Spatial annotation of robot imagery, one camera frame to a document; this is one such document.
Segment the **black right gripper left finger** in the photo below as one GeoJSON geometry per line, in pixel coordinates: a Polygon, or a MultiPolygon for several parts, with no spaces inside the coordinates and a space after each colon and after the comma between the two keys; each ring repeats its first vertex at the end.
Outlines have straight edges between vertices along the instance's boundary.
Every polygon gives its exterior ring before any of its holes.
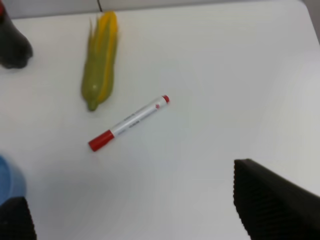
{"type": "Polygon", "coordinates": [[[37,239],[35,225],[25,197],[12,197],[0,206],[0,239],[37,239]]]}

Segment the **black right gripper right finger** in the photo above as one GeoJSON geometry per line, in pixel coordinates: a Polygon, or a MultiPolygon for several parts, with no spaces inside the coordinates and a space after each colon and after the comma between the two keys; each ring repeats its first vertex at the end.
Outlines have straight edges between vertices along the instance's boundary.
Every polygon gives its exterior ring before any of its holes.
{"type": "Polygon", "coordinates": [[[233,204],[252,240],[318,240],[319,196],[251,159],[237,159],[233,204]]]}

